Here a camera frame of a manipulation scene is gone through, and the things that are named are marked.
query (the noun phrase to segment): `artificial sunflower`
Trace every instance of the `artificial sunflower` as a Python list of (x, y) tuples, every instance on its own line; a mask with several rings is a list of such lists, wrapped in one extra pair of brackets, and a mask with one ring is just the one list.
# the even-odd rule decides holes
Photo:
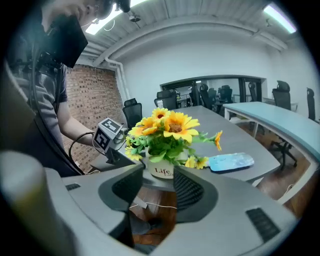
[(132, 142), (130, 139), (130, 136), (125, 137), (125, 144), (127, 147), (131, 147), (132, 146)]
[(168, 115), (170, 115), (170, 111), (168, 111), (167, 108), (157, 107), (152, 111), (152, 117), (154, 118), (154, 121), (157, 123), (160, 123), (161, 120), (166, 118)]
[(143, 118), (140, 122), (136, 124), (135, 127), (129, 131), (129, 135), (134, 137), (139, 137), (143, 135), (153, 134), (157, 130), (157, 123), (155, 122), (154, 118), (148, 117)]
[(134, 148), (132, 146), (127, 146), (125, 148), (125, 154), (128, 156), (128, 158), (130, 158), (131, 160), (136, 160), (139, 161), (142, 156), (139, 154), (132, 154), (132, 150), (134, 150)]
[(192, 127), (199, 126), (198, 119), (192, 119), (191, 116), (183, 113), (176, 113), (171, 111), (164, 120), (164, 137), (173, 136), (176, 140), (182, 138), (188, 143), (192, 143), (192, 136), (199, 135), (196, 129)]
[(201, 160), (198, 160), (198, 162), (196, 162), (195, 167), (197, 169), (203, 169), (204, 167), (207, 166), (207, 161), (209, 160), (209, 157), (202, 157)]
[(195, 168), (196, 166), (196, 158), (192, 155), (190, 156), (184, 164), (185, 167)]
[(220, 137), (221, 137), (221, 134), (222, 134), (222, 131), (219, 131), (217, 134), (216, 134), (216, 137), (214, 139), (214, 144), (216, 145), (218, 151), (221, 151), (221, 147), (220, 147)]

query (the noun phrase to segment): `white flower pot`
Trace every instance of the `white flower pot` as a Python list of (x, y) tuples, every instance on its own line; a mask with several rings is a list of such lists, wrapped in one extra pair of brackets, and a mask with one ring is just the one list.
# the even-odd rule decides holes
[[(159, 162), (151, 162), (149, 160), (150, 154), (146, 150), (145, 152), (146, 156), (146, 167), (148, 168), (148, 171), (156, 177), (162, 178), (162, 179), (173, 179), (174, 178), (174, 165), (172, 163), (169, 163), (166, 160), (161, 160)], [(179, 157), (179, 160), (187, 160), (188, 154), (185, 152), (182, 152)]]

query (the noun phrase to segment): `person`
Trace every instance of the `person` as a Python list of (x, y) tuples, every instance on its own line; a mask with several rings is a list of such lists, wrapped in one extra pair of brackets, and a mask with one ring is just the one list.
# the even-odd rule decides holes
[[(13, 46), (7, 54), (7, 61), (15, 79), (28, 98), (30, 90), (30, 72), (25, 70), (25, 65), (16, 65), (16, 63), (25, 63), (30, 54), (30, 45), (32, 45), (33, 29), (41, 25), (46, 32), (51, 23), (59, 15), (76, 16), (80, 26), (86, 29), (94, 19), (104, 19), (103, 14), (108, 16), (109, 12), (103, 10), (103, 0), (55, 0), (43, 6), (38, 6), (35, 11), (27, 18), (26, 22), (18, 31)], [(66, 66), (61, 66), (61, 77), (54, 70), (45, 73), (37, 73), (36, 78), (36, 96), (43, 119), (54, 136), (56, 142), (63, 149), (63, 140), (61, 134), (75, 140), (78, 136), (93, 132), (85, 127), (79, 121), (72, 117), (68, 106)], [(91, 134), (83, 136), (79, 143), (92, 146), (93, 137)], [(143, 221), (130, 211), (130, 223), (133, 234), (145, 234), (153, 228), (161, 225), (159, 219)]]

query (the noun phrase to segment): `white wall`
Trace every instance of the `white wall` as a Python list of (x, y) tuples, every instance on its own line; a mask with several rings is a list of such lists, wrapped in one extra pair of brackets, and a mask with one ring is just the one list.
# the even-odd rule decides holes
[(214, 75), (272, 77), (264, 44), (225, 32), (176, 34), (116, 60), (123, 63), (130, 95), (142, 103), (144, 116), (155, 108), (160, 84)]
[[(123, 63), (128, 90), (142, 103), (144, 116), (155, 108), (154, 99), (161, 84), (214, 75), (263, 78), (262, 97), (269, 98), (277, 80), (286, 81), (291, 88), (291, 101), (298, 102), (297, 112), (306, 117), (309, 87), (315, 93), (316, 117), (320, 116), (319, 75), (299, 40), (288, 42), (288, 49), (279, 52), (241, 34), (197, 31), (148, 42), (116, 60)], [(239, 86), (232, 90), (239, 94)]]
[[(291, 102), (298, 103), (297, 112), (308, 117), (307, 88), (314, 91), (315, 117), (320, 117), (320, 78), (316, 65), (301, 39), (288, 42), (288, 50), (278, 52), (268, 49), (273, 73), (276, 80), (282, 80), (290, 85)], [(268, 93), (277, 86), (268, 87)]]

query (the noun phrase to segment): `gray table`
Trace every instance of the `gray table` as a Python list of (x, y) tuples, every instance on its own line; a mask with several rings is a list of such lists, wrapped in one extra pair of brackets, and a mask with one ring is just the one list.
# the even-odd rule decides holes
[[(223, 130), (220, 140), (222, 151), (218, 151), (213, 144), (195, 143), (192, 145), (192, 148), (196, 150), (198, 155), (212, 157), (216, 155), (244, 152), (253, 157), (254, 165), (252, 167), (225, 173), (223, 174), (224, 176), (253, 183), (268, 173), (275, 171), (280, 166), (277, 159), (275, 159), (275, 157), (259, 142), (252, 138), (252, 136), (215, 112), (203, 106), (193, 106), (185, 108), (183, 113), (194, 119), (198, 119), (200, 126), (195, 127), (195, 129), (199, 132), (208, 133), (208, 136), (213, 136), (216, 132)], [(119, 152), (125, 156), (125, 146), (123, 146)], [(110, 166), (105, 162), (106, 158), (103, 155), (100, 155), (91, 163), (91, 166), (100, 171), (117, 168), (117, 166)], [(209, 168), (199, 170), (199, 172), (210, 171)], [(174, 191), (173, 180), (154, 177), (147, 169), (144, 170), (143, 173), (143, 185), (151, 189)]]
[(232, 103), (223, 106), (227, 120), (231, 112), (255, 122), (254, 131), (258, 125), (266, 127), (289, 142), (310, 162), (298, 182), (278, 200), (284, 204), (302, 189), (319, 168), (320, 125), (293, 111), (262, 102)]

